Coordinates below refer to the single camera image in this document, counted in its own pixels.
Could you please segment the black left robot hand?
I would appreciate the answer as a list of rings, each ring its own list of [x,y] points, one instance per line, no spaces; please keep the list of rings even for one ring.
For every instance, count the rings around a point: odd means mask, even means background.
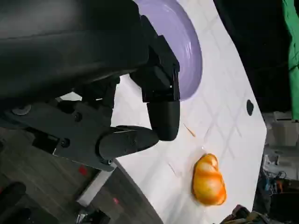
[[[132,0],[3,0],[0,125],[49,154],[103,171],[177,137],[180,65]],[[141,88],[150,128],[113,127],[122,75]]]

